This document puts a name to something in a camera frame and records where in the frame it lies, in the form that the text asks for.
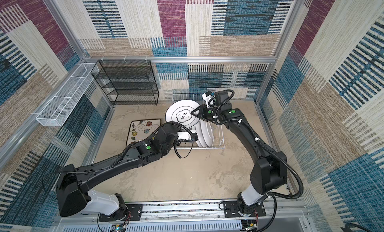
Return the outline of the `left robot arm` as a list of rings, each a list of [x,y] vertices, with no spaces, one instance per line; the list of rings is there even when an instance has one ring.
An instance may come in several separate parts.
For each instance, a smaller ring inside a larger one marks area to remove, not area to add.
[[[167,122],[146,139],[129,144],[118,155],[81,167],[64,166],[56,184],[60,216],[100,213],[121,221],[128,213],[122,195],[100,193],[95,191],[95,186],[123,172],[160,160],[180,143],[197,139],[195,131],[177,122]]]

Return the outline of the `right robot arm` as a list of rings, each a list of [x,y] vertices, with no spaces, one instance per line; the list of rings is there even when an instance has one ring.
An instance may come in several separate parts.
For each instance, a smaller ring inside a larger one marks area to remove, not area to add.
[[[234,91],[230,89],[208,91],[202,95],[205,105],[193,110],[193,115],[206,122],[224,125],[251,156],[254,163],[250,174],[251,184],[237,199],[239,214],[249,216],[268,197],[268,192],[287,183],[288,169],[284,165],[287,157],[283,152],[272,155],[275,151],[254,131],[244,113],[232,108],[230,99],[233,95]]]

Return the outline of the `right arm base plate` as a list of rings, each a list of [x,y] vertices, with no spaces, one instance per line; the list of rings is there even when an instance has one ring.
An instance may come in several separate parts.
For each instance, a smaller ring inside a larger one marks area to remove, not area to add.
[[[224,212],[226,218],[266,216],[263,203],[247,206],[240,200],[221,201],[219,203],[219,209]]]

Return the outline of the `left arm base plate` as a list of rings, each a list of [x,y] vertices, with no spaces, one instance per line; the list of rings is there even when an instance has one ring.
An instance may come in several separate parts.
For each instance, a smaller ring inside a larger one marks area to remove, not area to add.
[[[139,221],[143,212],[143,204],[126,204],[125,208],[118,209],[110,216],[100,214],[98,222],[128,222]]]

